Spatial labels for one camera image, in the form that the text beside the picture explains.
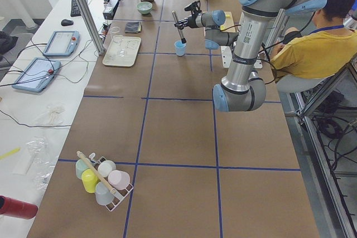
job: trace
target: white desk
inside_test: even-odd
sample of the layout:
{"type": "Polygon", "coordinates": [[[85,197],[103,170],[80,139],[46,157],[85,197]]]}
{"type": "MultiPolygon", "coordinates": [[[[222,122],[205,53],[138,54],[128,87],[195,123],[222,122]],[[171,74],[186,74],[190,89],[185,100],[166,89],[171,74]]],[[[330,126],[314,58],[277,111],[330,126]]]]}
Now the white desk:
{"type": "MultiPolygon", "coordinates": [[[[97,29],[100,29],[105,22],[102,11],[102,0],[88,0],[89,8],[92,12],[93,19],[97,29]]],[[[56,30],[77,30],[80,32],[80,42],[73,55],[69,58],[59,59],[62,65],[69,63],[85,46],[87,40],[91,40],[88,30],[82,17],[70,17],[71,0],[59,0],[58,4],[51,11],[47,19],[43,22],[33,37],[34,43],[47,43],[53,31],[56,30]],[[68,18],[74,21],[72,26],[61,26],[61,20],[68,18]]],[[[41,93],[33,94],[30,92],[15,90],[11,86],[0,87],[0,109],[5,113],[16,118],[20,123],[36,125],[36,118],[47,111],[50,104],[62,104],[65,110],[61,113],[61,125],[71,125],[83,96],[84,88],[93,71],[97,60],[97,53],[93,43],[91,43],[81,56],[88,63],[77,57],[75,60],[62,67],[58,72],[71,81],[78,81],[82,76],[83,79],[73,84],[62,76],[53,79],[50,85],[41,93]]],[[[21,53],[19,59],[14,63],[11,70],[22,70],[31,62],[34,57],[41,57],[37,48],[32,47],[21,53]]],[[[7,74],[0,82],[0,85],[11,84],[15,81],[19,73],[13,72],[7,74]]],[[[0,160],[0,195],[19,199],[22,201],[35,203],[38,206],[44,195],[43,190],[37,190],[33,178],[35,177],[38,164],[34,163],[26,175],[13,174],[14,166],[24,154],[28,154],[26,143],[33,140],[34,137],[45,137],[48,141],[49,155],[52,162],[56,162],[60,154],[69,127],[66,128],[28,128],[18,125],[14,120],[0,114],[0,133],[1,146],[0,155],[21,147],[21,150],[3,160],[0,160]]],[[[6,217],[0,218],[0,236],[6,238],[23,238],[26,237],[32,220],[23,220],[20,218],[6,217]]]]}

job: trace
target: black keyboard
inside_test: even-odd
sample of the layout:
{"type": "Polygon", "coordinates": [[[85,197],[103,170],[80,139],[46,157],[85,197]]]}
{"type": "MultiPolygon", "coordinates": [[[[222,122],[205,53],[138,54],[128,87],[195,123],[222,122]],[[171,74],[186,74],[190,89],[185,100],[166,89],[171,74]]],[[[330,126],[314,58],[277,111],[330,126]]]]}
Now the black keyboard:
{"type": "Polygon", "coordinates": [[[71,17],[80,16],[79,6],[76,0],[71,1],[71,17]]]}

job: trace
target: black mouse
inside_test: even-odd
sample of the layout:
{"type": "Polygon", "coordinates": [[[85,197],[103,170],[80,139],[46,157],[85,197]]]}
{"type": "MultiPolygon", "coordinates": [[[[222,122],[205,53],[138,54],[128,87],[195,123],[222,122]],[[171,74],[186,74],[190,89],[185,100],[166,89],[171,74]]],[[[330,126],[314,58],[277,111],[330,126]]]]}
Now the black mouse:
{"type": "Polygon", "coordinates": [[[72,25],[73,24],[73,21],[72,20],[69,20],[69,19],[63,19],[61,21],[61,25],[62,26],[68,26],[68,25],[72,25]]]}

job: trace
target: red cylinder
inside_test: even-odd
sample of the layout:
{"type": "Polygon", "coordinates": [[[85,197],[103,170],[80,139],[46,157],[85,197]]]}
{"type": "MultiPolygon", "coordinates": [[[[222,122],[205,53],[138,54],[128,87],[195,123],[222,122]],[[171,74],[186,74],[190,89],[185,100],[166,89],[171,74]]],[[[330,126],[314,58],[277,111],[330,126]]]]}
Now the red cylinder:
{"type": "Polygon", "coordinates": [[[0,196],[0,215],[10,217],[19,217],[29,220],[37,214],[38,207],[33,203],[27,203],[12,199],[6,196],[0,196]]]}

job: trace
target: bowl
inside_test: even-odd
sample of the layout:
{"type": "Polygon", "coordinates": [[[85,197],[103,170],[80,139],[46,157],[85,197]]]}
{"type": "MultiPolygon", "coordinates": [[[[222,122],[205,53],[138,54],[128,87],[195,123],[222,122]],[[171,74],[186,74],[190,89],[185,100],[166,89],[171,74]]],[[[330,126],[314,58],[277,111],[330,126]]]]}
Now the bowl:
{"type": "Polygon", "coordinates": [[[136,5],[136,9],[138,9],[141,14],[149,14],[152,11],[152,4],[147,1],[139,2],[136,5]]]}

